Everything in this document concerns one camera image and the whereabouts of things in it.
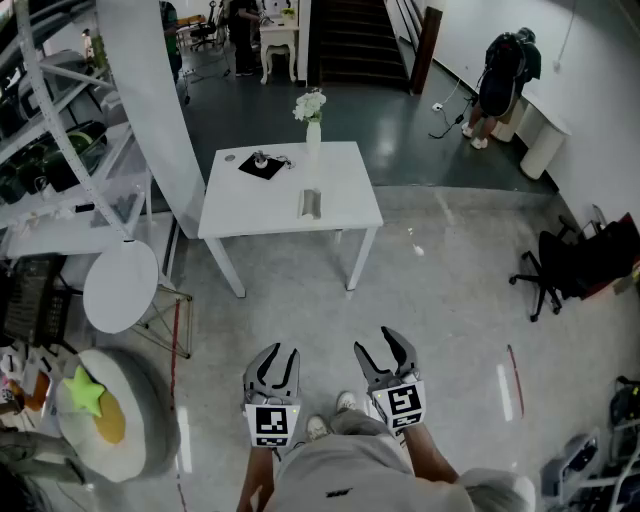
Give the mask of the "round white side table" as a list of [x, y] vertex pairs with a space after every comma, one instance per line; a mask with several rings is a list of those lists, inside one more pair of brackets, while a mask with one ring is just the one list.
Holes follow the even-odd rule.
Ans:
[[193, 297], [173, 287], [142, 241], [115, 244], [98, 256], [84, 283], [83, 306], [102, 333], [132, 331], [176, 357], [191, 357]]

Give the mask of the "person's grey trousers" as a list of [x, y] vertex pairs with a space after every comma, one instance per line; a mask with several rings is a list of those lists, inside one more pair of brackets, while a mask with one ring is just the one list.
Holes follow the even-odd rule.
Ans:
[[368, 416], [360, 409], [340, 410], [331, 418], [329, 426], [332, 432], [338, 435], [394, 440], [383, 422]]

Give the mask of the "person's left white shoe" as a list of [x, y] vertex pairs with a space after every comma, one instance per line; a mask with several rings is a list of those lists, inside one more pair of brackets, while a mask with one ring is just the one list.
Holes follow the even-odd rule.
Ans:
[[320, 415], [311, 415], [306, 423], [306, 437], [309, 442], [314, 442], [328, 436], [331, 433], [326, 421]]

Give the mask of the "egg-shaped cushion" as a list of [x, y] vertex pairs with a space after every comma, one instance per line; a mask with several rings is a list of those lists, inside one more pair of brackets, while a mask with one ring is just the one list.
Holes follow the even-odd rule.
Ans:
[[[69, 383], [83, 369], [105, 388], [99, 397], [101, 414], [78, 407]], [[142, 356], [121, 348], [88, 349], [63, 366], [55, 404], [62, 437], [80, 462], [112, 483], [159, 474], [166, 468], [173, 444], [163, 382]]]

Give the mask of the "black plastic crate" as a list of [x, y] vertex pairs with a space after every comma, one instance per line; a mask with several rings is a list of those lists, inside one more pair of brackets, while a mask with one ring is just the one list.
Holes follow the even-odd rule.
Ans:
[[59, 254], [22, 257], [0, 270], [0, 347], [18, 342], [55, 355], [56, 346], [73, 353], [65, 340], [71, 288], [55, 281], [66, 262]]

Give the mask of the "white rectangular table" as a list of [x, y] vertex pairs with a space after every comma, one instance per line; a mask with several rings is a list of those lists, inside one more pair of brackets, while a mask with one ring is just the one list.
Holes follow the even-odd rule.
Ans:
[[[285, 155], [293, 169], [281, 168], [271, 180], [239, 170], [252, 153]], [[235, 160], [226, 162], [227, 155]], [[298, 217], [300, 192], [318, 188], [322, 217]], [[246, 290], [228, 257], [222, 240], [230, 237], [295, 232], [363, 230], [354, 268], [346, 281], [353, 291], [369, 255], [382, 215], [358, 144], [323, 142], [316, 162], [304, 143], [259, 145], [218, 150], [215, 154], [198, 227], [224, 278], [238, 298]]]

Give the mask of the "dark staircase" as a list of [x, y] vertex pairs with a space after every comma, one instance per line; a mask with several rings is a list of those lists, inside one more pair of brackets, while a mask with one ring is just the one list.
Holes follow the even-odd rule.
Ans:
[[408, 89], [385, 0], [312, 0], [307, 84]]

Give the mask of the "red floor strip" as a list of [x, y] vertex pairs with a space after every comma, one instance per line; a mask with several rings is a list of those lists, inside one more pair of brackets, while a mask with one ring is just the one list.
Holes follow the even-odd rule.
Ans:
[[524, 418], [524, 416], [525, 416], [525, 405], [524, 405], [522, 386], [521, 386], [521, 381], [520, 381], [520, 376], [519, 376], [518, 365], [517, 365], [516, 358], [515, 358], [515, 353], [514, 353], [514, 350], [513, 350], [513, 347], [512, 347], [511, 344], [507, 344], [507, 353], [509, 355], [509, 359], [511, 361], [511, 366], [512, 366], [512, 370], [513, 370], [513, 379], [514, 379], [514, 383], [515, 383], [515, 386], [516, 386], [516, 393], [517, 393], [516, 396], [517, 396], [518, 404], [519, 404], [520, 417]]

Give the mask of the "white flower bouquet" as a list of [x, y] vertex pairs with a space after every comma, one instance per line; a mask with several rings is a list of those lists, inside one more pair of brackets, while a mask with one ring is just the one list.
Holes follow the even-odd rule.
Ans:
[[327, 98], [320, 88], [314, 88], [296, 99], [292, 111], [294, 119], [300, 122], [320, 122], [322, 108]]

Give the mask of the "black office chair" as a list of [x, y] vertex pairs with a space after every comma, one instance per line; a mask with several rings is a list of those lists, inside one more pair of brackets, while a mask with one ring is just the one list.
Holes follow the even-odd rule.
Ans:
[[542, 231], [538, 238], [538, 257], [528, 250], [522, 254], [521, 260], [530, 260], [535, 275], [514, 274], [508, 279], [510, 285], [515, 285], [518, 280], [534, 283], [538, 286], [538, 302], [536, 310], [529, 316], [531, 322], [537, 322], [542, 310], [544, 299], [549, 295], [552, 312], [558, 315], [562, 309], [563, 300], [581, 298], [585, 294], [585, 288], [577, 277], [572, 263], [574, 246], [564, 241], [568, 234], [575, 234], [576, 229], [569, 221], [560, 215], [558, 217], [562, 227], [557, 234]]

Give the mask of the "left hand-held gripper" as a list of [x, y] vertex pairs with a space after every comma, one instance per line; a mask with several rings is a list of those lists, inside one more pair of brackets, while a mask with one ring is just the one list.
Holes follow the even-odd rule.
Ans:
[[284, 375], [271, 386], [275, 394], [266, 394], [270, 387], [265, 381], [267, 372], [278, 354], [280, 343], [263, 349], [247, 366], [243, 376], [245, 392], [244, 416], [247, 420], [251, 445], [254, 448], [285, 448], [290, 445], [299, 413], [300, 354], [294, 349], [287, 360]]

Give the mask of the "person's left forearm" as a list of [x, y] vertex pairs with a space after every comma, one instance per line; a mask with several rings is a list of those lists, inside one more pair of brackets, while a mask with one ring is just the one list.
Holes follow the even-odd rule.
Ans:
[[273, 451], [270, 448], [253, 447], [236, 512], [262, 512], [273, 491]]

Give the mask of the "brown wooden newel post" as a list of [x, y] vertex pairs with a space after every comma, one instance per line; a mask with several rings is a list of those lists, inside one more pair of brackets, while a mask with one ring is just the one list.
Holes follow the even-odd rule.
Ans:
[[410, 90], [414, 95], [420, 95], [424, 90], [439, 35], [442, 14], [443, 12], [438, 8], [426, 7], [410, 77]]

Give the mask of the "grey rectangular case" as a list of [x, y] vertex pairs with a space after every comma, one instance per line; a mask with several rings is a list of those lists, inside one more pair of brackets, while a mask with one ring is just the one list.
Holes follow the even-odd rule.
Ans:
[[322, 217], [321, 199], [322, 193], [318, 188], [303, 189], [299, 196], [298, 217], [319, 220]]

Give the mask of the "white ornate console table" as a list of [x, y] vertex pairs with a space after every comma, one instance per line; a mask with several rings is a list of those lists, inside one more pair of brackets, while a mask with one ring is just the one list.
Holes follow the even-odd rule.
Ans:
[[266, 85], [272, 74], [272, 57], [275, 54], [288, 56], [289, 78], [292, 83], [297, 80], [296, 76], [296, 34], [298, 26], [295, 24], [270, 24], [260, 26], [261, 49], [260, 59], [262, 65], [262, 78], [260, 83]]

